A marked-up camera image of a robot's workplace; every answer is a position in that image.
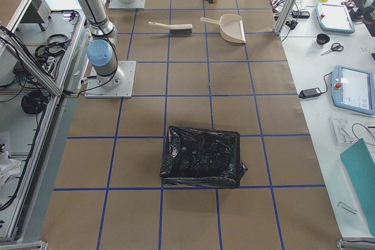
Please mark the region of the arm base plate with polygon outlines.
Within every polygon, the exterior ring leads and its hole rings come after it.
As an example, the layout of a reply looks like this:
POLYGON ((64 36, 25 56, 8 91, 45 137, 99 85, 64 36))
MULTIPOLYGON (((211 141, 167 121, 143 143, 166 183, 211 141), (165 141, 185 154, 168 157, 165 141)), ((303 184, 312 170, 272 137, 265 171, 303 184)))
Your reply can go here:
POLYGON ((111 10, 144 9, 146 0, 110 0, 108 8, 111 10))
POLYGON ((110 77, 99 77, 88 80, 87 98, 131 98, 135 77, 136 61, 119 61, 115 77, 106 85, 110 77))

